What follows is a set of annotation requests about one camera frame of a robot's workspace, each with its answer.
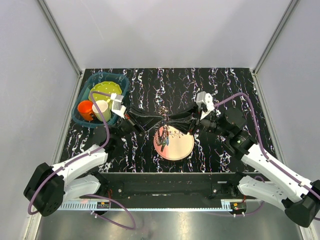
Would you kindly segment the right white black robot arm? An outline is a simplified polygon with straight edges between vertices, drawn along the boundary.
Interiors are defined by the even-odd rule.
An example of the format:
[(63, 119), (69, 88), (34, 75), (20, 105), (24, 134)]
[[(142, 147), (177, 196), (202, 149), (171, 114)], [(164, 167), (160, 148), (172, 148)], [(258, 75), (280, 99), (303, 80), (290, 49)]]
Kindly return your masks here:
[(247, 121), (237, 108), (229, 108), (220, 116), (204, 113), (194, 106), (168, 116), (168, 124), (180, 132), (194, 134), (206, 131), (225, 138), (223, 146), (235, 159), (263, 174), (270, 184), (237, 173), (227, 185), (228, 195), (239, 198), (246, 195), (260, 199), (284, 211), (295, 224), (307, 228), (320, 211), (320, 182), (305, 178), (273, 156), (243, 129)]

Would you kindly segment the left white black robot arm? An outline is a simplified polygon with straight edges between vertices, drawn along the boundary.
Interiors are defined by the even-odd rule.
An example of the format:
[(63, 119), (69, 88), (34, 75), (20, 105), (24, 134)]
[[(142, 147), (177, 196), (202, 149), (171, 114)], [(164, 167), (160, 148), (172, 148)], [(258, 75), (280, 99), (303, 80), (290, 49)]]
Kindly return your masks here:
[(163, 121), (163, 116), (143, 112), (130, 107), (120, 115), (116, 125), (106, 122), (95, 129), (98, 137), (85, 152), (63, 162), (48, 165), (41, 163), (34, 170), (23, 195), (29, 201), (29, 215), (41, 214), (47, 217), (53, 214), (64, 202), (94, 195), (103, 198), (108, 193), (108, 186), (90, 170), (107, 162), (114, 151), (112, 140), (132, 132), (145, 133)]

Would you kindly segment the large metal keyring with keys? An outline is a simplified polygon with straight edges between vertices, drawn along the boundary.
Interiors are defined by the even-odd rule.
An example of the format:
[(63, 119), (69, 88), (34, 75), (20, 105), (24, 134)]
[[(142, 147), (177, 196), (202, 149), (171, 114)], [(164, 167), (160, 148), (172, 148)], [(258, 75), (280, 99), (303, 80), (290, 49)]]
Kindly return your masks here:
[(169, 144), (169, 127), (167, 125), (169, 121), (168, 117), (169, 109), (166, 106), (161, 106), (158, 113), (163, 117), (162, 122), (156, 125), (155, 128), (155, 143), (157, 147), (160, 147), (160, 152), (164, 151), (165, 146)]

